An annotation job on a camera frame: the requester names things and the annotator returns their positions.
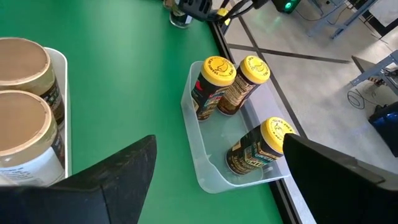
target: green table surface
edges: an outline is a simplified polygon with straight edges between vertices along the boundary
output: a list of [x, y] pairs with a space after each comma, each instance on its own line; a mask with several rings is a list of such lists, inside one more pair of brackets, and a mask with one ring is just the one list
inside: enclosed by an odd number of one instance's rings
[[139, 223], [282, 223], [268, 185], [212, 195], [196, 180], [180, 100], [190, 64], [219, 54], [207, 23], [176, 28], [159, 0], [9, 0], [0, 36], [67, 57], [74, 174], [156, 135]]

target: yellow jar lid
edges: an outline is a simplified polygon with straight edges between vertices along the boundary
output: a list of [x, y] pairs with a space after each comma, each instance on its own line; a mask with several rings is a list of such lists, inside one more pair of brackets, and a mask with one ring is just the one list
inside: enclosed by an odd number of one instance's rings
[[241, 62], [243, 75], [255, 84], [265, 83], [271, 74], [268, 65], [257, 56], [247, 56]]
[[[228, 14], [228, 12], [229, 12], [228, 9], [220, 8], [217, 11], [217, 15], [224, 17], [224, 16], [226, 16]], [[231, 22], [231, 19], [227, 19], [227, 20], [224, 21], [225, 25], [227, 25], [227, 26], [229, 25], [230, 22]]]
[[201, 74], [213, 85], [228, 86], [235, 80], [236, 69], [229, 60], [220, 56], [212, 56], [203, 63]]
[[261, 134], [265, 142], [278, 153], [283, 154], [285, 134], [295, 131], [291, 125], [282, 118], [271, 117], [261, 124]]

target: green light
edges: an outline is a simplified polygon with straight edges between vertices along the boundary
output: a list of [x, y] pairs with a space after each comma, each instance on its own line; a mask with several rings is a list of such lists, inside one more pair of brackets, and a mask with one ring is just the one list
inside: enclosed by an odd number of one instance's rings
[[288, 2], [288, 3], [285, 5], [285, 9], [290, 9], [292, 6], [293, 6], [293, 4], [292, 4], [291, 2]]

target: gray floor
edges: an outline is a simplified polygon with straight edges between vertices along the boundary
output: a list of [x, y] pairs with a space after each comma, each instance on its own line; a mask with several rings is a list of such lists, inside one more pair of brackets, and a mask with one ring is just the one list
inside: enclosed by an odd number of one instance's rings
[[[325, 5], [323, 9], [327, 11], [328, 6]], [[307, 19], [320, 17], [307, 0], [302, 0], [296, 10]], [[345, 10], [339, 21], [352, 13]], [[351, 63], [343, 64], [263, 54], [309, 139], [398, 174], [398, 158], [392, 155], [380, 135], [368, 123], [368, 116], [373, 113], [375, 105], [365, 103], [364, 109], [358, 110], [347, 100], [348, 91], [358, 89], [373, 103], [384, 105], [398, 101], [398, 97], [386, 86], [376, 88], [369, 81], [357, 87], [349, 84], [360, 74], [351, 56], [377, 63], [398, 48], [398, 27], [379, 40], [380, 36], [376, 32], [357, 20], [335, 40], [329, 38], [334, 32], [331, 27], [309, 37], [306, 31], [315, 22], [304, 20], [297, 12], [281, 14], [272, 2], [259, 10], [251, 10], [243, 15], [243, 20], [259, 48], [349, 60]], [[232, 21], [225, 38], [229, 44], [253, 46], [238, 19]], [[236, 49], [231, 49], [231, 53], [237, 62], [246, 55], [256, 55], [253, 51]], [[276, 89], [273, 88], [273, 91], [280, 108], [289, 117]], [[301, 195], [294, 194], [293, 197], [297, 197], [294, 201], [303, 214], [303, 223], [315, 223]]]

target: cardboard canister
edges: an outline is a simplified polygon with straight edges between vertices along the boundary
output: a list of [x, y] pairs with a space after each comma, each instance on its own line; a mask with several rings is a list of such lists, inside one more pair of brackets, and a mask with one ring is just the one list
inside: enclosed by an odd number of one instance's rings
[[19, 90], [0, 91], [0, 175], [19, 185], [65, 178], [65, 146], [50, 106]]
[[1, 90], [23, 90], [40, 96], [50, 105], [57, 124], [63, 124], [65, 106], [50, 55], [38, 43], [0, 38]]

